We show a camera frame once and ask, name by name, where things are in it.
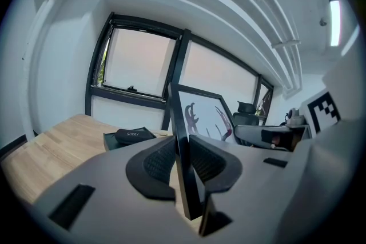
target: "black baseboard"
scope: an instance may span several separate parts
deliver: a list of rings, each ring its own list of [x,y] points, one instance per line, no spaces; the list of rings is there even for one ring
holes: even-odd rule
[[[11,152],[16,150],[18,147],[20,147],[23,143],[27,142],[27,138],[25,134],[18,137],[17,139],[13,140],[12,142],[8,143],[6,146],[2,147],[0,149],[0,161],[5,159]]]

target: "chair headrest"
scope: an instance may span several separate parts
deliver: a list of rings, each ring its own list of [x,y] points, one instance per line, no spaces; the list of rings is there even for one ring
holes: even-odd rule
[[[256,108],[254,107],[253,104],[243,103],[239,101],[238,103],[239,103],[238,112],[248,114],[254,114],[256,112]]]

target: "desk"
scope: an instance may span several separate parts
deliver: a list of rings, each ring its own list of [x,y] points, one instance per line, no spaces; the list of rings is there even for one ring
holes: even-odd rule
[[[118,128],[76,115],[41,133],[22,145],[1,163],[14,192],[33,203],[50,185],[91,157],[105,152],[103,133]],[[152,130],[157,137],[171,135],[168,131]],[[198,232],[201,217],[190,221],[184,216],[177,166],[170,174],[170,186],[176,190],[176,208],[186,222]]]

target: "black and white checkered marker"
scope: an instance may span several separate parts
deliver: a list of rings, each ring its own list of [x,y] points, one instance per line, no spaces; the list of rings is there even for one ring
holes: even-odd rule
[[[324,95],[309,103],[308,109],[314,123],[316,133],[341,120],[337,107],[329,92],[326,92]]]

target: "framed picture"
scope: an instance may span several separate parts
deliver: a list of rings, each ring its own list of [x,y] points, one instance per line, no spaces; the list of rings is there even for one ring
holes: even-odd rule
[[[221,95],[172,83],[168,92],[172,130],[177,138],[178,178],[184,213],[187,218],[194,219],[201,216],[202,206],[189,158],[189,135],[201,134],[229,143],[241,142],[234,135],[233,117]]]

